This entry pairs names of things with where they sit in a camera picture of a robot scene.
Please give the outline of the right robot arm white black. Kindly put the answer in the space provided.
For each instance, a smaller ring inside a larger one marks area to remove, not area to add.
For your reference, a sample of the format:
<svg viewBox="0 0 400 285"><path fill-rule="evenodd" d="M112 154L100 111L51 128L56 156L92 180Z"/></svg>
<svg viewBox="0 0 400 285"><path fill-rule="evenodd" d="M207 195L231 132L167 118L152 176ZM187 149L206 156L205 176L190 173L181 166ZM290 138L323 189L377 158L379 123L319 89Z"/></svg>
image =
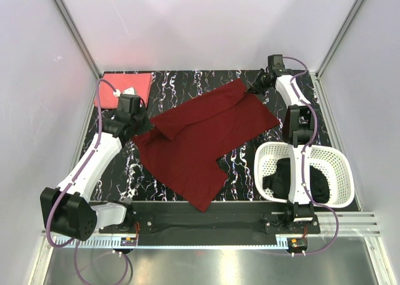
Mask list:
<svg viewBox="0 0 400 285"><path fill-rule="evenodd" d="M314 213L315 202L311 196L309 158L318 130L316 112L299 89L296 78L308 73L295 74L284 60L293 57L273 54L267 57L267 68L261 69L256 80L247 90L249 93L265 93L269 88L278 91L287 106L282 136L290 159L290 189L282 214L264 217L267 234L320 233L318 217Z"/></svg>

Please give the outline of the dark red t shirt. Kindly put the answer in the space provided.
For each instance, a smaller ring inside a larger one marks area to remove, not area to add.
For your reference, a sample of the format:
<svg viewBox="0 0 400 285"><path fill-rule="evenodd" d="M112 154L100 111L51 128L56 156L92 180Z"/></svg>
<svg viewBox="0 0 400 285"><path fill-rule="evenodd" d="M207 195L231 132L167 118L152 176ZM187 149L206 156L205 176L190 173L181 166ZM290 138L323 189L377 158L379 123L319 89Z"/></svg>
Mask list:
<svg viewBox="0 0 400 285"><path fill-rule="evenodd" d="M205 212L227 174L217 160L279 125L275 115L240 80L172 108L134 136L142 165L161 183Z"/></svg>

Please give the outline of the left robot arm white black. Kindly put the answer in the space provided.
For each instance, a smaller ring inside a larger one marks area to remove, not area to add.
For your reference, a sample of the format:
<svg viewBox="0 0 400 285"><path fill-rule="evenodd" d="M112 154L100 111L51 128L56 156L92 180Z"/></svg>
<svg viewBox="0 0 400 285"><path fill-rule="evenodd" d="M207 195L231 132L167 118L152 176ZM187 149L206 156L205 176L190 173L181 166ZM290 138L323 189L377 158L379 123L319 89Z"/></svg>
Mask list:
<svg viewBox="0 0 400 285"><path fill-rule="evenodd" d="M99 118L99 131L76 167L55 188L47 187L40 195L46 237L57 246L51 234L85 241L97 229L114 225L129 232L135 224L129 205L107 202L90 205L91 194L110 162L138 131L149 126L143 98L120 95L111 117Z"/></svg>

